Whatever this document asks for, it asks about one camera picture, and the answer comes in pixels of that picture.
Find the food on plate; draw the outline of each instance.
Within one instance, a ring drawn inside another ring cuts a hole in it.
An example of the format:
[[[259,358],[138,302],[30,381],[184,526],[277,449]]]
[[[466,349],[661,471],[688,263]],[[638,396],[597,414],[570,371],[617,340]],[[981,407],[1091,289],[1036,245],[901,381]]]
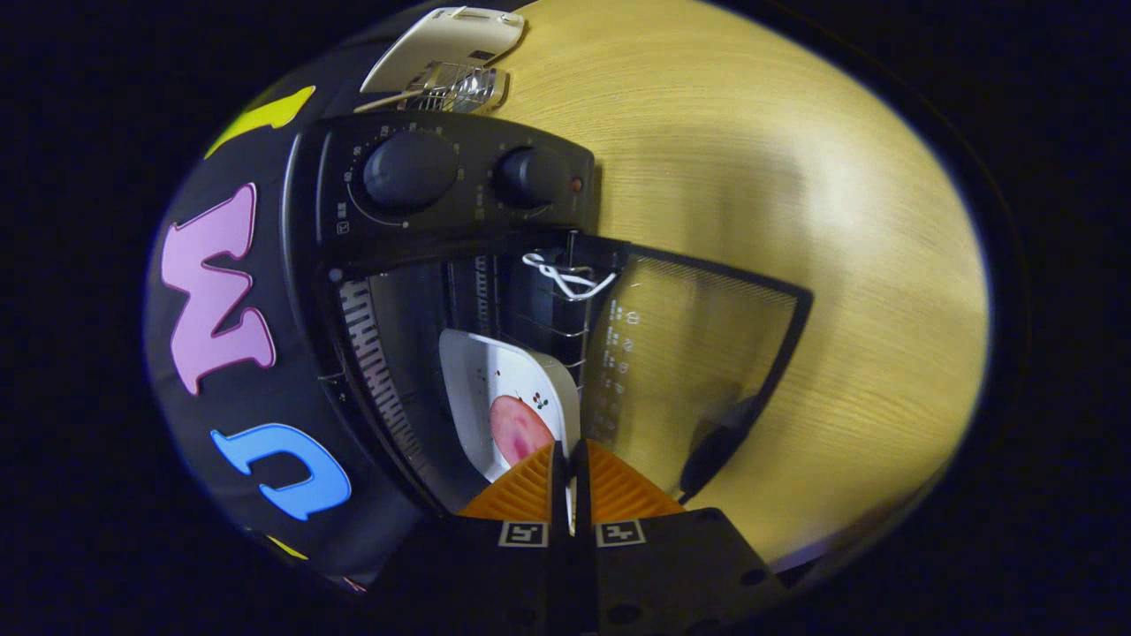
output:
[[[500,395],[491,403],[491,437],[511,466],[554,440],[537,412],[509,395]]]

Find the black knob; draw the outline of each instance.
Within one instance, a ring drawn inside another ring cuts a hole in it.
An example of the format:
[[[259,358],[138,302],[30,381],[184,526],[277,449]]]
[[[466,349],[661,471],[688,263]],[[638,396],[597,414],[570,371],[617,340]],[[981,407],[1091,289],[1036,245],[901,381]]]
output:
[[[459,160],[451,143],[434,132],[397,132],[373,151],[362,181],[378,206],[391,213],[417,210],[456,181]]]
[[[552,204],[570,187],[569,164],[545,148],[519,148],[499,162],[499,198],[523,208]]]

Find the pink letter m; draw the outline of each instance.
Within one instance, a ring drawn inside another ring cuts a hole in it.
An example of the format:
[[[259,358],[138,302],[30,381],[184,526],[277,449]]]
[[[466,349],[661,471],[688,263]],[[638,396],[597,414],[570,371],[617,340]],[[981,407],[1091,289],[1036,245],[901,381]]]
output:
[[[200,394],[200,378],[217,369],[247,360],[265,369],[275,364],[275,343],[259,310],[244,309],[239,325],[216,333],[251,289],[251,276],[205,264],[222,253],[235,260],[247,256],[254,223],[256,187],[247,183],[231,199],[184,225],[174,223],[165,234],[161,280],[189,295],[170,349],[173,366],[192,395]]]

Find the wooden surface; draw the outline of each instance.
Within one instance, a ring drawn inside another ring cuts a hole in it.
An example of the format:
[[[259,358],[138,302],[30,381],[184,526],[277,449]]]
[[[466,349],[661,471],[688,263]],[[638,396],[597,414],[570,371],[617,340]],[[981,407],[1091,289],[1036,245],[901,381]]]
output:
[[[814,293],[768,409],[690,507],[724,509],[778,569],[866,530],[953,450],[985,363],[977,241],[930,149],[854,79],[722,9],[539,0],[519,12],[529,26],[495,65],[512,84],[494,115],[593,151],[603,235]],[[681,360],[641,363],[677,373]],[[670,481],[687,457],[672,439],[690,430],[631,423],[663,430],[614,450]]]

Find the blue letter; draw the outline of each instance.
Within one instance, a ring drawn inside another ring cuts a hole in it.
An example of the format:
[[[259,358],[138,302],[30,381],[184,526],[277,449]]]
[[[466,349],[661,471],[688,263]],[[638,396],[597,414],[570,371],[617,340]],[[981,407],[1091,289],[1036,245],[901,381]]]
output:
[[[311,513],[333,508],[349,498],[349,478],[334,456],[309,435],[286,424],[264,424],[224,437],[211,431],[213,441],[233,466],[245,475],[250,464],[276,453],[290,453],[307,464],[310,479],[279,488],[259,484],[271,504],[299,521]]]

